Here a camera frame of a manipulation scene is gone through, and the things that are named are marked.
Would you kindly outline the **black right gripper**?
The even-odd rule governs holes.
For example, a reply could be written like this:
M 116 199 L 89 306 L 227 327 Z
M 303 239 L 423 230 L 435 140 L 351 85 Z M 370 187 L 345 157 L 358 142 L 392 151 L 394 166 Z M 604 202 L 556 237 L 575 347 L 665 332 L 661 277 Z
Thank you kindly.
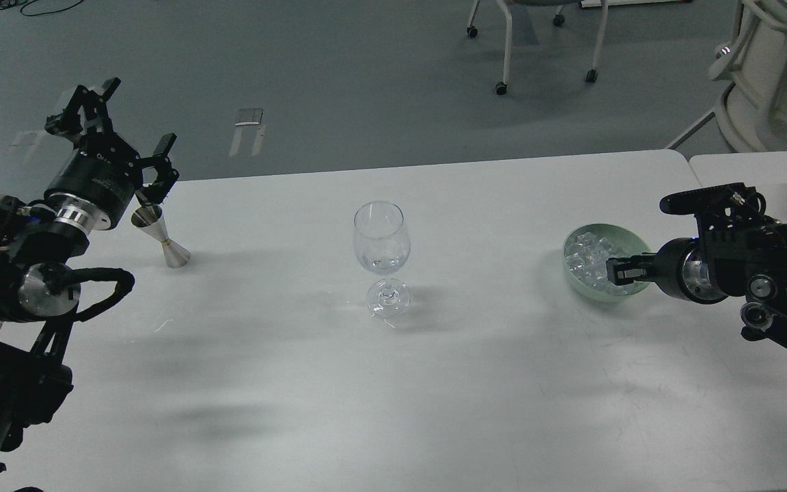
M 606 261 L 609 282 L 628 286 L 652 282 L 666 295 L 696 304 L 718 304 L 728 298 L 709 278 L 708 263 L 696 238 L 676 238 L 656 254 L 615 256 Z

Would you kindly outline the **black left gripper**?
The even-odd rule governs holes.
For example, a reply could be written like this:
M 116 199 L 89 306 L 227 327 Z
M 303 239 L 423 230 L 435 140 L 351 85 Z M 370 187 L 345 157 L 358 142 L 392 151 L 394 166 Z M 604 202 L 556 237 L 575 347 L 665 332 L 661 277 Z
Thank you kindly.
M 44 130 L 72 144 L 72 158 L 46 190 L 46 203 L 54 221 L 79 231 L 112 230 L 137 196 L 142 206 L 162 205 L 178 181 L 179 172 L 169 153 L 177 135 L 163 135 L 151 156 L 123 153 L 122 140 L 113 130 L 107 102 L 121 85 L 110 78 L 100 88 L 75 87 L 65 108 L 47 116 Z M 141 184 L 143 171 L 153 169 L 155 180 Z

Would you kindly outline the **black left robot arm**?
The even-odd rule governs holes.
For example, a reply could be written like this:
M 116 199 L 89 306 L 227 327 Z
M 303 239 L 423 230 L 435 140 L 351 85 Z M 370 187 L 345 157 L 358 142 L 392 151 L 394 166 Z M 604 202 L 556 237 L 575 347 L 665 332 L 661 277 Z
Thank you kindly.
M 22 445 L 30 426 L 51 422 L 74 389 L 64 355 L 72 328 L 119 304 L 133 290 L 131 272 L 74 269 L 90 234 L 130 220 L 171 246 L 161 205 L 179 178 L 169 153 L 177 137 L 162 136 L 141 156 L 113 129 L 107 102 L 121 81 L 79 85 L 46 132 L 66 138 L 72 155 L 38 200 L 0 199 L 0 454 Z M 0 473 L 6 469 L 0 461 Z

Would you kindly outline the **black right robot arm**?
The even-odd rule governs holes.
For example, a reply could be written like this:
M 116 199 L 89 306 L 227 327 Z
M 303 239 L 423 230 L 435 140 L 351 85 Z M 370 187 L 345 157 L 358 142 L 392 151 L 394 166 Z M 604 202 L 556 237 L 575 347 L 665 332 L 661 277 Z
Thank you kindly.
M 767 202 L 741 182 L 669 194 L 668 215 L 691 215 L 697 234 L 656 252 L 610 258 L 616 286 L 656 284 L 666 295 L 696 304 L 743 298 L 743 339 L 772 340 L 787 349 L 787 222 L 767 215 Z

